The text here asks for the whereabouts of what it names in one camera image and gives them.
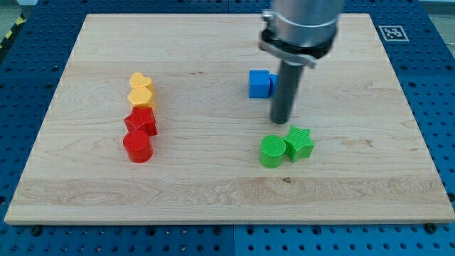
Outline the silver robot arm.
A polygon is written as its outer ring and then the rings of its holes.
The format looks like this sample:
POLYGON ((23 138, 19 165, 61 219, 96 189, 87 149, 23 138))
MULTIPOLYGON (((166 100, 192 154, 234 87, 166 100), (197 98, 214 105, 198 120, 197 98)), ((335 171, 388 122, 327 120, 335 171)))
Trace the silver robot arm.
POLYGON ((259 48, 291 65, 314 68, 331 49, 344 0, 274 0, 259 48))

